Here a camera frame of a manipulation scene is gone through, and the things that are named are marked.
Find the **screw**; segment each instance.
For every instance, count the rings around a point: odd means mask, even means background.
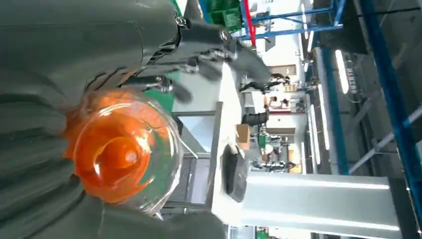
[[[221,30],[220,31],[220,38],[223,41],[227,41],[228,40],[228,32],[226,30]]]

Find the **cable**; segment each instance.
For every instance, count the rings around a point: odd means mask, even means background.
[[[395,13],[400,13],[400,12],[416,11],[416,10],[420,10],[420,9],[421,9],[420,7],[412,7],[412,8],[398,9],[398,10],[377,11],[377,12],[367,13],[367,14],[358,14],[357,16],[363,17],[363,16],[373,16],[373,15],[395,14]]]

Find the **red pole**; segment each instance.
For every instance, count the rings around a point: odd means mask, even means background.
[[[252,25],[252,17],[250,15],[249,3],[248,3],[248,0],[243,0],[242,2],[243,2],[243,5],[245,6],[246,23],[248,24],[249,34],[250,34],[250,37],[251,37],[251,42],[252,42],[252,45],[256,46],[255,30],[254,30],[254,27]]]

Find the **blue steel beam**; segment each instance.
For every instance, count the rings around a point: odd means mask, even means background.
[[[334,17],[334,25],[338,25],[343,14],[344,7],[346,6],[346,0],[340,0],[337,6],[337,11]]]
[[[337,30],[343,28],[342,24],[339,24],[337,26],[318,26],[318,27],[311,27],[307,30],[303,28],[299,29],[292,29],[292,30],[283,30],[283,31],[269,31],[263,34],[257,34],[255,35],[256,39],[259,38],[265,38],[269,36],[280,36],[280,35],[290,35],[290,34],[297,34],[297,33],[304,33],[304,32],[319,32],[319,31],[330,31],[330,30]],[[238,39],[240,40],[250,40],[250,36],[241,36]]]
[[[422,219],[422,165],[421,156],[416,148],[413,132],[408,120],[403,95],[400,92],[396,71],[393,67],[386,41],[379,25],[378,16],[372,0],[359,0],[364,22],[368,31],[378,75],[393,132],[399,148],[400,158],[405,169],[405,176],[412,193],[414,207],[419,222]]]
[[[334,77],[334,68],[332,65],[332,50],[321,49],[322,60],[327,76],[329,117],[332,124],[332,135],[335,140],[335,157],[337,158],[338,170],[341,175],[349,175],[349,166],[347,164],[346,142],[344,141],[343,127],[341,125],[340,109],[338,106],[337,86]]]
[[[206,0],[199,0],[199,6],[202,9],[202,13],[204,15],[204,21],[207,23],[212,23],[210,17],[208,16],[207,12],[207,1]]]
[[[272,19],[273,19],[273,18],[266,18],[266,19],[256,20],[256,18],[253,18],[253,19],[252,19],[252,22],[253,22],[253,23],[257,23],[257,22],[259,22],[259,21],[272,20]],[[300,23],[300,24],[308,24],[308,25],[311,25],[311,26],[318,26],[318,25],[313,24],[313,23],[303,22],[303,21],[301,21],[301,20],[292,19],[292,18],[289,18],[289,17],[280,17],[280,19],[284,19],[284,20],[288,20],[288,21],[292,21],[292,22],[296,22],[296,23]]]
[[[332,11],[332,8],[325,7],[325,8],[312,9],[305,12],[298,11],[298,12],[284,13],[284,14],[272,15],[272,16],[261,16],[261,17],[256,17],[254,19],[256,21],[261,21],[261,20],[270,20],[270,19],[290,17],[290,16],[301,16],[302,14],[309,15],[309,14],[327,13],[331,11]]]

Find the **cardboard box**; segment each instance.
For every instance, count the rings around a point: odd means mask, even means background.
[[[250,148],[250,128],[248,124],[237,125],[237,139],[239,140],[239,147],[243,150]]]

